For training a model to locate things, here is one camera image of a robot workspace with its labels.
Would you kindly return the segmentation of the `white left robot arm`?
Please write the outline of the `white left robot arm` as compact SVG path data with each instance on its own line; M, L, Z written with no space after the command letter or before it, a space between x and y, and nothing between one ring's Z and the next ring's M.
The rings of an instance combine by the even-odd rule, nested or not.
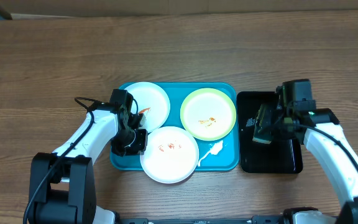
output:
M24 223L115 223L116 214L98 206L93 166L107 143L119 156L145 151L144 115L121 107L88 110L76 132L51 153L31 162Z

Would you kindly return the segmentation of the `white plate with ketchup streak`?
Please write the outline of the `white plate with ketchup streak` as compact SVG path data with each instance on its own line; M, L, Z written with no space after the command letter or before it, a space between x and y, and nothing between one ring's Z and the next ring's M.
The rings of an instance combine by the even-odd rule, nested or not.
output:
M137 102L137 105L132 104L131 113L137 111L145 115L143 129L151 133L166 122L170 113L170 100L160 86L150 82L138 82L125 87L125 90Z

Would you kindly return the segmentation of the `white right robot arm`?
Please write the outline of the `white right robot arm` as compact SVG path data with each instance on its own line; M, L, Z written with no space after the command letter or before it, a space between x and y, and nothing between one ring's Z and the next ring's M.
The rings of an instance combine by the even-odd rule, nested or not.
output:
M255 135L265 141L297 139L317 159L341 204L336 223L358 223L358 156L334 113L314 106L263 104Z

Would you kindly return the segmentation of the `green yellow sponge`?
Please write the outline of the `green yellow sponge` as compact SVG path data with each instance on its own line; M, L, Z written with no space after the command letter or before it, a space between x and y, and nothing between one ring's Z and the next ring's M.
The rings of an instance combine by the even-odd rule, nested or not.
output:
M273 139L270 132L271 125L272 106L267 103L262 104L255 119L254 135L252 140L261 144L270 144Z

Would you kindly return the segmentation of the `white plate with red smears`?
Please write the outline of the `white plate with red smears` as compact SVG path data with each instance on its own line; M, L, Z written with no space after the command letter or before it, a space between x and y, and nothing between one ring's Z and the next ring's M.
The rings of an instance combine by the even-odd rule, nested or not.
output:
M194 173L198 159L195 138L182 128L166 126L148 136L146 150L140 155L140 164L154 181L175 184Z

